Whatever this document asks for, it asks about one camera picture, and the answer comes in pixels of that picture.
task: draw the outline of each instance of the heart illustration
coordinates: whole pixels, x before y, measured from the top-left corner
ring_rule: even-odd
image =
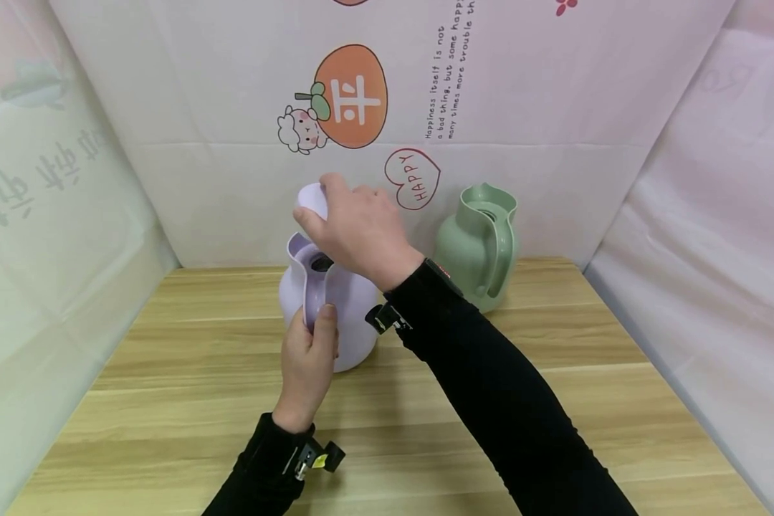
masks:
[[[415,211],[427,206],[436,195],[441,169],[424,152],[415,148],[399,148],[387,158],[385,175],[398,186],[398,205]]]

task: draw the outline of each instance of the backdrop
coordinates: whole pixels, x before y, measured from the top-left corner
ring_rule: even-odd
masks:
[[[733,0],[52,0],[181,263],[283,263],[302,185],[414,244],[489,181],[584,264]]]
[[[774,0],[737,6],[587,276],[774,514]]]
[[[175,259],[43,0],[0,0],[0,515]]]

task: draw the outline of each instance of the wooden surface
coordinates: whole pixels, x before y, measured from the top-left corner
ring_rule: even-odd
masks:
[[[279,394],[280,273],[170,273],[9,515],[200,515]],[[766,514],[572,263],[520,262],[490,320],[641,515]],[[316,424],[348,456],[334,474],[310,473],[291,515],[518,514],[392,331],[336,375]]]

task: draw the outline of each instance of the arm sleeve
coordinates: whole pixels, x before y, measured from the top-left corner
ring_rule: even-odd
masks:
[[[431,299],[412,281],[386,294],[524,515],[636,515],[533,364],[458,295]]]
[[[272,414],[262,414],[255,434],[242,452],[203,516],[282,516],[304,490],[291,462],[312,436],[289,434],[278,428]]]

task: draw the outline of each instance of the right hand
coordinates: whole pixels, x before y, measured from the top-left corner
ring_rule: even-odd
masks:
[[[391,291],[424,261],[407,242],[398,208],[385,190],[358,186],[350,191],[338,173],[324,174],[327,221],[300,207],[295,221],[334,262],[369,279],[382,292]]]

